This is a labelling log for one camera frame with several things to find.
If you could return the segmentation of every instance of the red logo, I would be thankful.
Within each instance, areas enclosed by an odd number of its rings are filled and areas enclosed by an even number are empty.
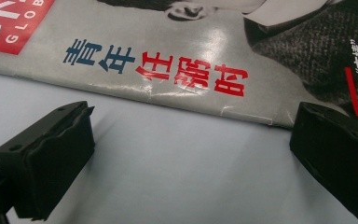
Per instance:
[[[0,52],[18,55],[54,0],[0,0]]]

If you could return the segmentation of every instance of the person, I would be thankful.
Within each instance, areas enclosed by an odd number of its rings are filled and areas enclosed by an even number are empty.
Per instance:
[[[254,52],[291,69],[318,100],[357,118],[345,67],[355,60],[352,41],[358,41],[358,0],[98,1],[163,11],[175,21],[200,20],[219,9],[239,11]]]

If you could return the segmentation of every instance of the red bar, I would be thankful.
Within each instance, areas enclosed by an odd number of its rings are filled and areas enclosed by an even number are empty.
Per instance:
[[[356,87],[354,86],[353,75],[349,67],[345,67],[345,74],[347,75],[348,86],[350,88],[354,114],[356,115],[356,117],[358,117],[358,99],[357,99]]]

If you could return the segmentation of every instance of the magazine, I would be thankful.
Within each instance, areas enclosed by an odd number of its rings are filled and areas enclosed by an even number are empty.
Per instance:
[[[289,128],[300,102],[358,119],[358,1],[0,0],[0,74]]]

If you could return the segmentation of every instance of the red chinese character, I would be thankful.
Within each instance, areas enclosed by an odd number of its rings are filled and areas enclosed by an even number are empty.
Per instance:
[[[222,72],[222,76],[220,79],[215,81],[216,86],[214,87],[215,91],[221,91],[222,93],[236,95],[236,96],[243,96],[243,90],[245,86],[240,83],[231,82],[233,80],[238,80],[237,76],[241,76],[241,79],[245,79],[248,77],[248,73],[244,70],[236,69],[236,68],[229,68],[226,67],[225,64],[222,66],[215,66],[214,71]]]
[[[181,57],[174,83],[178,84],[180,81],[181,85],[186,87],[194,88],[199,84],[202,88],[207,88],[210,68],[211,65],[207,62],[196,60],[192,63],[191,59]]]
[[[170,56],[169,60],[162,60],[159,58],[160,53],[157,52],[156,58],[149,58],[147,56],[147,52],[144,52],[142,54],[142,67],[138,66],[135,71],[140,73],[142,76],[146,77],[149,80],[152,80],[152,78],[159,78],[168,80],[170,78],[170,71],[171,71],[171,65],[173,56]],[[147,71],[144,69],[146,63],[152,63],[153,67],[151,71]],[[166,73],[159,73],[156,72],[157,65],[166,66],[165,72]]]

